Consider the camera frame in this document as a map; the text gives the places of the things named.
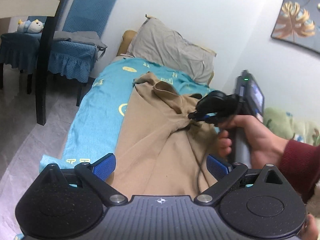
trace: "pillow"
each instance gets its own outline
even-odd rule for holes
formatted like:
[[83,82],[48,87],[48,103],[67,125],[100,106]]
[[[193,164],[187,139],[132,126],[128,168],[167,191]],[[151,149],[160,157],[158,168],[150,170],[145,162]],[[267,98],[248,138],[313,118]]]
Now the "pillow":
[[212,50],[185,40],[156,18],[144,22],[127,54],[181,70],[197,83],[207,83],[213,76],[213,58],[216,56]]
[[132,39],[135,37],[136,34],[137,34],[137,32],[131,31],[131,30],[127,30],[124,32],[124,34],[122,36],[122,42],[120,44],[117,56],[120,56],[121,54],[127,53],[129,44],[132,41]]
[[319,126],[314,122],[299,120],[289,112],[268,107],[263,113],[263,124],[281,138],[313,146],[320,144]]

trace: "circular pad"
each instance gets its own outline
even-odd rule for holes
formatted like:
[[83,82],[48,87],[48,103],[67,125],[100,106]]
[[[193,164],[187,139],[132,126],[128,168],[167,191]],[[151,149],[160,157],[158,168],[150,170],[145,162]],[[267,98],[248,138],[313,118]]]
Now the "circular pad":
[[101,200],[90,190],[48,183],[27,192],[15,213],[23,233],[39,239],[65,239],[95,225],[102,211]]
[[215,113],[224,109],[223,101],[225,100],[226,94],[214,90],[211,91],[206,97],[199,100],[196,109],[201,109],[204,113]]
[[274,239],[297,234],[305,220],[306,209],[294,191],[283,185],[264,183],[227,194],[220,203],[225,222],[247,236]]
[[274,217],[283,211],[284,206],[280,200],[274,197],[257,196],[248,200],[247,208],[257,216]]

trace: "floor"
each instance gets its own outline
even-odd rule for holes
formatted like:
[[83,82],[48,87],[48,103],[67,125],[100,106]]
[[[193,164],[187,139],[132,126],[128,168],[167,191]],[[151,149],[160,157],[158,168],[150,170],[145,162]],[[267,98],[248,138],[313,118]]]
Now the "floor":
[[[39,174],[43,154],[57,157],[78,107],[77,82],[48,75],[47,123],[36,123],[35,92],[27,95],[27,74],[4,66],[0,90],[0,239],[13,240],[20,233],[14,209]],[[90,85],[83,89],[88,92]]]

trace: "camera screen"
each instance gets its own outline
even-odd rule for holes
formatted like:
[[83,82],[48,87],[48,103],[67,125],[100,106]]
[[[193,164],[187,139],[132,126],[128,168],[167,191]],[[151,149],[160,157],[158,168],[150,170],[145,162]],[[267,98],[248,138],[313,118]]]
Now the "camera screen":
[[255,102],[258,110],[262,113],[262,107],[263,107],[263,95],[258,88],[257,84],[252,80],[250,85],[250,96],[252,100]]

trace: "blue chair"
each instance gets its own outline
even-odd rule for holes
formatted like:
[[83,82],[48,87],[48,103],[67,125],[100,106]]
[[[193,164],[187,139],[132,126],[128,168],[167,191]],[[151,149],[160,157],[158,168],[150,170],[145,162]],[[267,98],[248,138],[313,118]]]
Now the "blue chair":
[[[116,0],[74,0],[63,31],[95,31],[101,37]],[[96,47],[70,41],[54,41],[51,46],[48,70],[60,73],[68,79],[77,79],[79,106],[82,86],[86,85],[89,73],[96,62]]]
[[[28,20],[40,20],[45,23],[45,16],[29,16]],[[18,68],[20,73],[28,73],[27,93],[31,93],[32,73],[38,59],[41,33],[4,33],[0,45],[0,89],[3,88],[3,65],[10,64]]]

